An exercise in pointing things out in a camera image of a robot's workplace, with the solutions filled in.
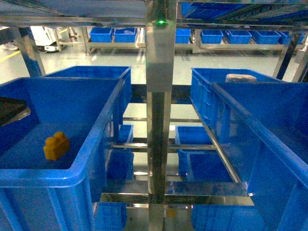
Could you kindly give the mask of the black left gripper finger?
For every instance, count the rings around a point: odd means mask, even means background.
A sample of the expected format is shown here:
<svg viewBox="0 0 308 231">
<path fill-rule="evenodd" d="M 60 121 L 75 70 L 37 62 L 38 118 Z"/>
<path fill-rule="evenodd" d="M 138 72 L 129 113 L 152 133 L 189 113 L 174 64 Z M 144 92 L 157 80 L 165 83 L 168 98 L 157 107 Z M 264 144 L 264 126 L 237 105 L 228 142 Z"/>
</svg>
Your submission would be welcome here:
<svg viewBox="0 0 308 231">
<path fill-rule="evenodd" d="M 3 127 L 19 121 L 31 114 L 26 101 L 8 97 L 0 97 L 0 126 Z"/>
</svg>

